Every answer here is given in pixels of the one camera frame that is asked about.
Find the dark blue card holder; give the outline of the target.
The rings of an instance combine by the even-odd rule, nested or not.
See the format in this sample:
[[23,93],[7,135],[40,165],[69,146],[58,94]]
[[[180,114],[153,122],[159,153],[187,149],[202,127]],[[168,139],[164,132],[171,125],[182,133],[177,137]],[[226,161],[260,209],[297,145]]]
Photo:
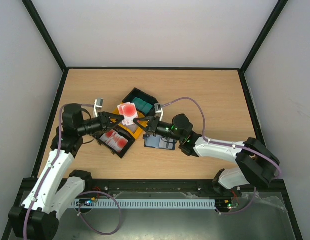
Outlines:
[[154,149],[162,149],[162,150],[175,150],[175,145],[177,143],[176,140],[170,138],[163,138],[162,136],[156,135],[143,135],[144,147],[146,148],[154,148]]

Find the red circle card front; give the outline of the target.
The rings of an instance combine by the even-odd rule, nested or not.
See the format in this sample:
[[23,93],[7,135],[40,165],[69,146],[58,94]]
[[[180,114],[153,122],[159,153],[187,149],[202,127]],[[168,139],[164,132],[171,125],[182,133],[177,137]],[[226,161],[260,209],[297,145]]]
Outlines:
[[133,103],[125,103],[125,106],[122,108],[124,113],[124,118],[131,120],[138,117],[137,110]]

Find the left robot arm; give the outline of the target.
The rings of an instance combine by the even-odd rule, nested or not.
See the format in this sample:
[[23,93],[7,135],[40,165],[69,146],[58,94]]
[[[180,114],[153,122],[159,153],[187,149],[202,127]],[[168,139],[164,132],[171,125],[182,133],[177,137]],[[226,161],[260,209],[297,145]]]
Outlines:
[[73,162],[86,135],[106,133],[124,117],[99,112],[83,119],[86,104],[70,103],[60,108],[56,136],[52,140],[47,163],[34,187],[20,206],[10,209],[8,219],[16,237],[24,240],[51,240],[59,221],[71,202],[89,190],[91,174],[75,170],[60,187],[66,169]]

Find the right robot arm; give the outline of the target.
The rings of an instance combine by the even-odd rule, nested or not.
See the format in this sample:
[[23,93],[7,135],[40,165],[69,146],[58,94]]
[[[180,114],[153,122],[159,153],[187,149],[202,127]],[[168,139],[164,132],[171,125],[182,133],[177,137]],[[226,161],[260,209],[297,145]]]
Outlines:
[[158,116],[136,118],[133,122],[145,133],[179,142],[179,149],[187,156],[211,157],[237,166],[221,169],[211,183],[219,196],[229,196],[231,191],[244,185],[266,189],[279,174],[279,160],[260,141],[228,142],[206,138],[193,131],[193,125],[184,114],[176,115],[171,123]]

